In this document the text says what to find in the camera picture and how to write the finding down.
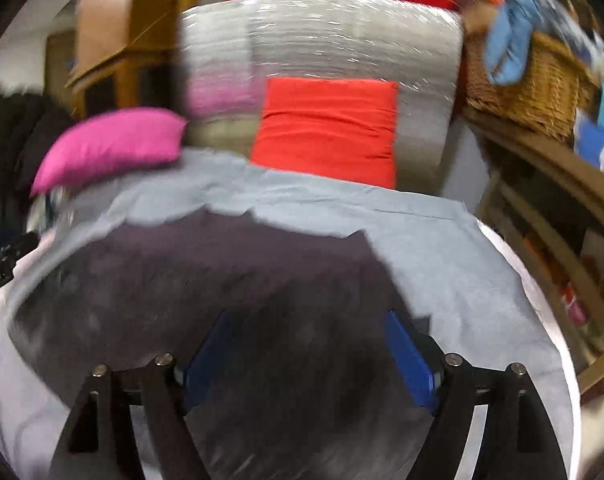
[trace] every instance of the black jacket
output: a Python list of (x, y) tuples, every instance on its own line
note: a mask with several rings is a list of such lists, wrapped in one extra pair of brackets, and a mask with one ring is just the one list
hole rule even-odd
[(23, 232), (39, 165), (73, 124), (48, 96), (0, 95), (0, 246)]

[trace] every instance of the pink pillowcase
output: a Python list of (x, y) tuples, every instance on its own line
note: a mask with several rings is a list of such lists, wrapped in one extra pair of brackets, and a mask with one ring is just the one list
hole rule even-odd
[(164, 108), (126, 108), (76, 124), (46, 154), (30, 194), (173, 162), (187, 122)]

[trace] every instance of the blue glove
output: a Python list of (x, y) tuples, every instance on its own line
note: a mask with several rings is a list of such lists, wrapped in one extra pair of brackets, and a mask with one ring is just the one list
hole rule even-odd
[(484, 69), (494, 85), (517, 83), (527, 67), (531, 33), (544, 30), (544, 18), (534, 0), (504, 0), (484, 45)]

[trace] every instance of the gray blanket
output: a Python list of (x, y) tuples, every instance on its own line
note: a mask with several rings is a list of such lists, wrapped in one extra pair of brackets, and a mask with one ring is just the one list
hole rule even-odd
[[(572, 415), (559, 354), (524, 295), (519, 276), (479, 232), (464, 207), (447, 200), (255, 168), (227, 153), (185, 150), (172, 169), (128, 176), (96, 186), (73, 204), (72, 228), (61, 229), (53, 247), (15, 287), (8, 308), (15, 312), (38, 282), (88, 241), (104, 237), (124, 221), (157, 224), (203, 205), (221, 213), (250, 210), (271, 225), (311, 234), (346, 236), (364, 230), (414, 316), (431, 317), (431, 335), (445, 352), (472, 364), (504, 368), (527, 365), (556, 430), (568, 466)], [(16, 327), (19, 348), (36, 346)], [(405, 478), (429, 425), (426, 412), (411, 410), (416, 431), (409, 460), (384, 478)], [(480, 443), (482, 420), (474, 422), (458, 476), (469, 478)], [(327, 449), (315, 464), (325, 478), (341, 478), (345, 460)], [(362, 464), (361, 474), (388, 471)]]

